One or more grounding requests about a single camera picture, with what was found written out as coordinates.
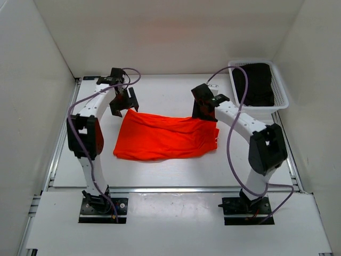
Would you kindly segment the orange shorts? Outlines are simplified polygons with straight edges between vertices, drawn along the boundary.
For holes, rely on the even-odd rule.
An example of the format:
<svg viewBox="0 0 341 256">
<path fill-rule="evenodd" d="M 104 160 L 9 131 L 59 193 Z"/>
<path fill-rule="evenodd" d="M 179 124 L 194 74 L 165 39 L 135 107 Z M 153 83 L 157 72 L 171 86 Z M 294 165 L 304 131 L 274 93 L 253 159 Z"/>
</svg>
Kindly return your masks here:
<svg viewBox="0 0 341 256">
<path fill-rule="evenodd" d="M 218 148 L 215 122 L 128 110 L 113 155 L 131 161 L 201 157 Z"/>
</svg>

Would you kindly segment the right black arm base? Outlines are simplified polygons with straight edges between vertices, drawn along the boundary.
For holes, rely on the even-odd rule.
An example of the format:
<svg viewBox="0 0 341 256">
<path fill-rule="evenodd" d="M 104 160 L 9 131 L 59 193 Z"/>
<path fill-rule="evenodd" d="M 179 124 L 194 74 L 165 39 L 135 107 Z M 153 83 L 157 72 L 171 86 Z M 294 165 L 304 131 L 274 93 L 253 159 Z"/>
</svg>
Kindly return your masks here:
<svg viewBox="0 0 341 256">
<path fill-rule="evenodd" d="M 218 207 L 223 210 L 225 226 L 274 225 L 267 196 L 250 201 L 240 193 L 238 197 L 223 197 Z"/>
</svg>

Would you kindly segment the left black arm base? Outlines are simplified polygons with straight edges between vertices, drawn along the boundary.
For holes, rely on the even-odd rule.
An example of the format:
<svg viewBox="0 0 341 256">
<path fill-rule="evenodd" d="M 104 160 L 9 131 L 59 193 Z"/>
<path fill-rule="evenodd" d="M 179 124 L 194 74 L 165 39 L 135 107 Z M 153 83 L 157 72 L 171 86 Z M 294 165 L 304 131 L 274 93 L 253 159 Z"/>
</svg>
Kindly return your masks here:
<svg viewBox="0 0 341 256">
<path fill-rule="evenodd" d="M 79 223 L 125 224 L 127 221 L 128 198 L 112 197 L 112 203 L 100 196 L 82 191 L 83 199 L 79 211 Z"/>
</svg>

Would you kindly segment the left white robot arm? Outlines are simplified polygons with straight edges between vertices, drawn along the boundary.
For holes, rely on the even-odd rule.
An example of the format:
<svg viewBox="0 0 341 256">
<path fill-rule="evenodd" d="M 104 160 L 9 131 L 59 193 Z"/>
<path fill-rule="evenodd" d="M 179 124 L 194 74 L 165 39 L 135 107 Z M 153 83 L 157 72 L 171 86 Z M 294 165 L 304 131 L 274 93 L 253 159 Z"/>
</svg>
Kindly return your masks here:
<svg viewBox="0 0 341 256">
<path fill-rule="evenodd" d="M 99 213 L 110 211 L 112 201 L 109 185 L 104 179 L 101 153 L 104 136 L 100 121 L 109 108 L 113 116 L 122 117 L 122 111 L 139 109 L 132 85 L 141 79 L 134 68 L 112 68 L 108 76 L 99 76 L 92 94 L 73 103 L 67 113 L 68 147 L 79 160 L 86 180 L 86 193 L 96 197 L 93 207 Z"/>
</svg>

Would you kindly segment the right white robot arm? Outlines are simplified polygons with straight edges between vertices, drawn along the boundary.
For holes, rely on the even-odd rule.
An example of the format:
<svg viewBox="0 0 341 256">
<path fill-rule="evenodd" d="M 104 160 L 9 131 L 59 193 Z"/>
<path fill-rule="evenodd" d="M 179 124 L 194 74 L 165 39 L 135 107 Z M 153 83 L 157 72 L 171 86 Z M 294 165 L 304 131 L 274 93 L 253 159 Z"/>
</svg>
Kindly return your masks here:
<svg viewBox="0 0 341 256">
<path fill-rule="evenodd" d="M 214 95 L 207 84 L 191 90 L 194 97 L 192 117 L 200 120 L 222 122 L 230 127 L 226 153 L 233 176 L 241 186 L 239 206 L 245 213 L 258 208 L 258 198 L 264 197 L 273 173 L 287 159 L 282 128 L 278 124 L 267 125 L 241 109 L 225 95 Z M 242 183 L 233 167 L 230 145 L 232 132 L 237 132 L 249 144 L 248 162 L 251 167 L 247 182 Z"/>
</svg>

